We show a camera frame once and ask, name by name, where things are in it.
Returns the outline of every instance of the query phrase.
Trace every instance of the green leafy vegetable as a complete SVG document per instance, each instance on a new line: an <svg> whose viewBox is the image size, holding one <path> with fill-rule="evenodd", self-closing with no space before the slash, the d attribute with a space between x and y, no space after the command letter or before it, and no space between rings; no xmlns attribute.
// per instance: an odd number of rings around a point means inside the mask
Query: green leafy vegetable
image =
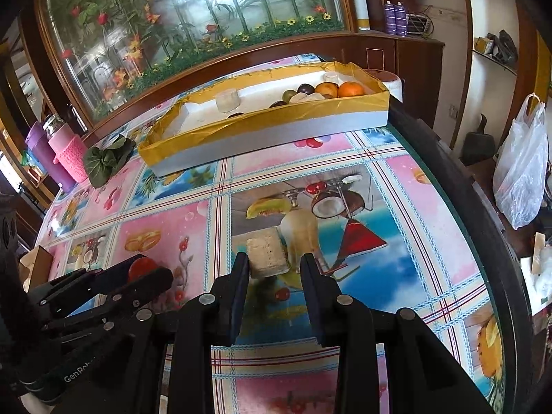
<svg viewBox="0 0 552 414"><path fill-rule="evenodd" d="M115 142L106 149L93 146L82 158L86 174L94 188L100 188L109 179L121 170L129 159L136 143L120 135Z"/></svg>

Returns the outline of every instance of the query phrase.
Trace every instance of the orange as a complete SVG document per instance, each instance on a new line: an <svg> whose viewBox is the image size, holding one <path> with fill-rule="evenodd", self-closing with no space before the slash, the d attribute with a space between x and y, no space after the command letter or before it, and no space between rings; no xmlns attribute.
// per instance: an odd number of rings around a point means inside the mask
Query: orange
<svg viewBox="0 0 552 414"><path fill-rule="evenodd" d="M322 82L316 86L314 91L324 96L329 95L330 98L337 98L337 89L337 84L333 82Z"/></svg>
<svg viewBox="0 0 552 414"><path fill-rule="evenodd" d="M358 82L354 81L344 82L339 86L339 90L337 92L337 96L340 98L343 98L344 96L362 96L365 94L366 92L364 91L364 88Z"/></svg>

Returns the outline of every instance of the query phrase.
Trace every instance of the pink cup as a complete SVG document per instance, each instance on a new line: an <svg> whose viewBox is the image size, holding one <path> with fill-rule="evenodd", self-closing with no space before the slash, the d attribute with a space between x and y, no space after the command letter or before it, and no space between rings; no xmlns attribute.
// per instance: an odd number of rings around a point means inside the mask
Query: pink cup
<svg viewBox="0 0 552 414"><path fill-rule="evenodd" d="M71 174L71 177L77 182L84 182L88 178L85 166L82 163L82 157L86 149L81 137L73 134L73 139L71 139L64 150L56 154L53 162L61 163L67 172Z"/></svg>
<svg viewBox="0 0 552 414"><path fill-rule="evenodd" d="M75 133L71 130L68 124L60 127L49 139L48 144L56 154L62 152L69 143L73 140Z"/></svg>

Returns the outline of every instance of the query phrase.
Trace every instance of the water bottle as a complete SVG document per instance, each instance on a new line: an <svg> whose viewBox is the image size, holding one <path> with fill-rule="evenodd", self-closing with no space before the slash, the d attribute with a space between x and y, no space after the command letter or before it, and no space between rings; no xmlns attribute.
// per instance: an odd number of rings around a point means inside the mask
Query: water bottle
<svg viewBox="0 0 552 414"><path fill-rule="evenodd" d="M385 31L387 34L397 34L397 25L395 21L395 6L391 1L385 3Z"/></svg>
<svg viewBox="0 0 552 414"><path fill-rule="evenodd" d="M38 121L29 131L26 143L29 151L37 158L40 164L46 168L50 177L56 181L65 193L69 193L76 182L61 164L55 164L53 162L56 153L52 150L50 145L48 145L46 132L44 132Z"/></svg>
<svg viewBox="0 0 552 414"><path fill-rule="evenodd" d="M405 7L402 5L402 3L399 1L395 5L395 23L397 26L397 34L401 37L406 37L407 34L407 19L406 19L406 11Z"/></svg>

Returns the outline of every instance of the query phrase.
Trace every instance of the gold tape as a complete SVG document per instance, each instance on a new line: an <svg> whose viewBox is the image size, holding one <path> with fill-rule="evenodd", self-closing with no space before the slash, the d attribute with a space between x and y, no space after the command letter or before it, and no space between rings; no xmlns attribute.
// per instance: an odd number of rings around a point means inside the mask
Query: gold tape
<svg viewBox="0 0 552 414"><path fill-rule="evenodd" d="M359 28L369 28L370 20L368 19L357 19L357 24Z"/></svg>
<svg viewBox="0 0 552 414"><path fill-rule="evenodd" d="M226 89L239 90L263 82L299 76L320 70L336 71L337 73L350 76L376 93L373 95L349 96L346 98L311 101L258 110L163 139L165 129L179 115L180 108L185 102L197 102L200 104L214 99L217 93ZM215 142L223 138L328 115L345 114L347 112L386 111L388 107L389 92L387 88L380 81L353 63L344 65L339 62L324 62L255 71L254 73L216 82L208 88L199 90L178 100L172 109L154 124L145 140L139 144L138 152L146 164L152 167L180 151Z"/></svg>

